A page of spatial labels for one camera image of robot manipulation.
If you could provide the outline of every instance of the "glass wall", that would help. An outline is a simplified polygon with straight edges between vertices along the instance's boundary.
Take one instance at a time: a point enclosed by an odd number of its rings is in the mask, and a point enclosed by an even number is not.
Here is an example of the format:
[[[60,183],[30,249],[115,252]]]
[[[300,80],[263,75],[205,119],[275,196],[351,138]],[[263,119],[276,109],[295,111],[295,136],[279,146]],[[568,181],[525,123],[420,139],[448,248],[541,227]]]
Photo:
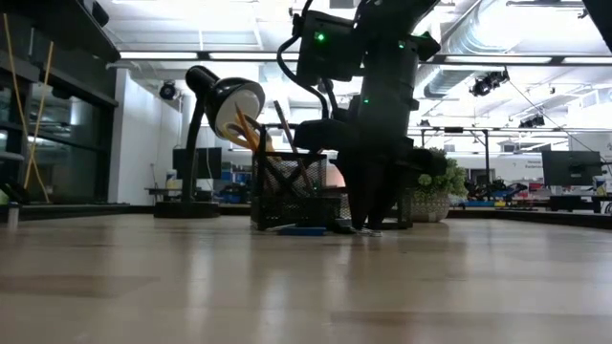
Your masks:
[[[29,137],[29,141],[32,143],[33,137]],[[34,156],[40,179],[54,204],[78,204],[99,200],[96,194],[96,152],[38,138]],[[29,189],[35,200],[44,200],[34,171]]]
[[[42,85],[33,87],[30,131],[36,127],[42,93]],[[46,93],[45,108],[39,125],[41,133],[82,144],[100,144],[99,127],[100,121],[103,120],[101,109],[51,87],[48,87]]]
[[[0,86],[0,120],[9,120],[11,112],[11,89]]]
[[[45,107],[35,142],[40,178],[54,204],[105,202],[108,184],[109,136],[112,110],[102,109],[61,89],[33,86],[29,144],[36,127],[40,102]],[[38,180],[31,172],[29,191],[35,201],[45,201]]]
[[[28,146],[22,141],[23,130],[14,103],[11,81],[0,79],[0,151],[24,154],[35,144],[35,160],[43,186],[35,171],[30,173],[31,200],[45,202],[44,190],[53,204],[88,204],[107,199],[110,136],[112,135],[113,109],[101,108],[74,97],[61,89],[42,84],[33,85],[28,98],[20,86],[22,101],[30,103],[28,122]],[[38,137],[34,143],[41,99],[45,94],[45,107],[39,121]],[[0,173],[16,181],[25,181],[27,161],[0,162]]]
[[[9,133],[6,130],[0,130],[0,152],[7,150],[7,138]]]

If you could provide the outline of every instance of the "black desk lamp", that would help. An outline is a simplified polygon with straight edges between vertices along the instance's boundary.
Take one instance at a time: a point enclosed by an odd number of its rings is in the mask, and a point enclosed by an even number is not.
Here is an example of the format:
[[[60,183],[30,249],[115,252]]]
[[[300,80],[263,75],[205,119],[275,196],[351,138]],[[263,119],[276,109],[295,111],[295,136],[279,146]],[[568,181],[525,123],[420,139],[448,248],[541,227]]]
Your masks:
[[[219,204],[195,202],[193,197],[193,176],[195,176],[195,152],[202,117],[206,114],[210,128],[220,138],[227,123],[235,122],[236,105],[252,119],[257,119],[266,96],[258,83],[242,77],[220,79],[204,66],[191,67],[185,81],[195,93],[196,103],[187,132],[186,158],[183,173],[183,189],[180,202],[159,202],[155,216],[164,218],[210,218],[219,215]]]
[[[225,124],[235,122],[236,105],[245,116],[257,119],[266,102],[266,95],[261,85],[254,81],[242,77],[219,79],[219,76],[204,66],[191,67],[185,75],[185,81],[197,98],[187,133],[182,196],[183,202],[192,202],[195,144],[204,113],[212,131],[223,138]]]

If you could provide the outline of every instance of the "lamp arm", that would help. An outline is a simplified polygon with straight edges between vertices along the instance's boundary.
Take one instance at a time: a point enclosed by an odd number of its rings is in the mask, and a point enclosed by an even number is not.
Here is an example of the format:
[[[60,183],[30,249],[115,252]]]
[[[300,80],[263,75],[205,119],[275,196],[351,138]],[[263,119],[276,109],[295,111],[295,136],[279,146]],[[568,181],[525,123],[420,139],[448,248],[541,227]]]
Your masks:
[[[186,158],[185,167],[183,173],[183,194],[181,195],[181,201],[191,203],[193,202],[193,177],[195,172],[195,145],[198,140],[198,132],[202,125],[202,117],[204,116],[204,100],[198,97],[195,103],[195,109],[193,110],[193,117],[189,124],[189,131],[187,132],[187,147],[186,147]]]

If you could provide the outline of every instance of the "black mesh basket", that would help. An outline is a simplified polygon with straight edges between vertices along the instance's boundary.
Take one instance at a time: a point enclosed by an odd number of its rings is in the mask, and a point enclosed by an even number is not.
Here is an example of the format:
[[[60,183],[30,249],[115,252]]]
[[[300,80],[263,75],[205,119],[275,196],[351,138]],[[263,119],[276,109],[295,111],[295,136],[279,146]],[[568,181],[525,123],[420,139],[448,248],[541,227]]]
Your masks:
[[[340,198],[323,197],[327,157],[258,152],[253,155],[251,226],[328,226],[340,216]]]

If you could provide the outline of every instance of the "lamp base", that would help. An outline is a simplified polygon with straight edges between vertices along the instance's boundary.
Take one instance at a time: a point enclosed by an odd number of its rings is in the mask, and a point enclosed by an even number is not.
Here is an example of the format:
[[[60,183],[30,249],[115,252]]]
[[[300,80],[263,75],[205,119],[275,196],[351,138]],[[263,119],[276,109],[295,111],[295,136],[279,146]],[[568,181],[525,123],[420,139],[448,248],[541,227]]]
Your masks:
[[[219,217],[216,202],[157,202],[153,217],[159,219],[212,219]]]

